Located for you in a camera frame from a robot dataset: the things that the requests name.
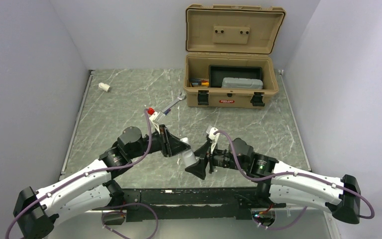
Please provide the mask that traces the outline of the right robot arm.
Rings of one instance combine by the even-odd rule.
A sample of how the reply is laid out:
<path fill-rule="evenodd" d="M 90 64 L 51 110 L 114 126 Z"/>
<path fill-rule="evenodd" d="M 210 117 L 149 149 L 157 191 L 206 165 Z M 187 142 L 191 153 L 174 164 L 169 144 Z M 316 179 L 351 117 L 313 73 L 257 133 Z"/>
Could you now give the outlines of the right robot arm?
<path fill-rule="evenodd" d="M 257 183 L 252 200 L 259 206 L 298 204 L 328 212 L 335 219 L 360 222 L 360 187 L 356 177 L 329 177 L 301 170 L 273 157 L 256 153 L 252 146 L 236 138 L 228 149 L 212 147 L 209 139 L 197 152 L 189 149 L 180 154 L 185 171 L 205 179 L 206 167 L 242 169 Z"/>

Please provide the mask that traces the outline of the white remote control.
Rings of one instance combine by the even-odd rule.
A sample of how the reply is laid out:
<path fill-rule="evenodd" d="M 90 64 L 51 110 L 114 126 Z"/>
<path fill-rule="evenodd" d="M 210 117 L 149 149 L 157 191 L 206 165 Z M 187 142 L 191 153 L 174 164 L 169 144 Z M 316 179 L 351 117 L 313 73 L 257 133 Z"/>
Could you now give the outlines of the white remote control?
<path fill-rule="evenodd" d="M 181 138 L 181 142 L 184 142 L 189 147 L 189 149 L 183 151 L 180 154 L 180 158 L 181 158 L 181 160 L 183 162 L 183 165 L 184 165 L 185 168 L 187 168 L 189 166 L 192 166 L 192 165 L 196 164 L 197 163 L 197 158 L 196 158 L 196 156 L 194 154 L 193 149 L 191 148 L 189 139 L 187 137 Z"/>

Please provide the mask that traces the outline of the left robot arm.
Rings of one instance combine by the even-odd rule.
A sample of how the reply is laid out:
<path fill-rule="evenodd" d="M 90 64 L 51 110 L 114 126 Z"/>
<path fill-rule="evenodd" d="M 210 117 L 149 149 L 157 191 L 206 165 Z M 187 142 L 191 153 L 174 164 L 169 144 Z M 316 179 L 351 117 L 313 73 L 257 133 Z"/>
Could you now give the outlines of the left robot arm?
<path fill-rule="evenodd" d="M 123 191 L 115 178 L 154 152 L 173 157 L 192 153 L 192 149 L 163 124 L 148 135 L 137 127 L 128 127 L 112 147 L 82 170 L 38 190 L 21 190 L 13 210 L 14 221 L 5 237 L 18 225 L 23 238 L 43 239 L 57 225 L 78 214 L 96 208 L 119 208 L 124 202 Z"/>

